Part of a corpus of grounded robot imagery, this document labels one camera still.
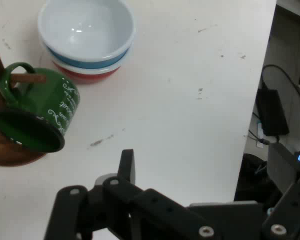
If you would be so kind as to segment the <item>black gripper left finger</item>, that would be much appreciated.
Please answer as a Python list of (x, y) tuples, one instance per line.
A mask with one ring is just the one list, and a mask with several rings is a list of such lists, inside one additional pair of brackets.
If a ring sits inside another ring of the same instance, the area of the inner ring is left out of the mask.
[(45, 232), (47, 240), (90, 240), (107, 229), (120, 240), (218, 240), (217, 228), (161, 193), (137, 187), (135, 158), (123, 150), (118, 171), (91, 190), (58, 191)]

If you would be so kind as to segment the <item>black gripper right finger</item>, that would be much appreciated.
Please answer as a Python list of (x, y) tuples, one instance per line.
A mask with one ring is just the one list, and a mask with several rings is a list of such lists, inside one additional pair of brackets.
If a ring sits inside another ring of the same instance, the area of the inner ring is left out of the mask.
[(264, 240), (300, 240), (300, 161), (281, 143), (268, 146), (267, 174), (282, 193), (262, 224)]

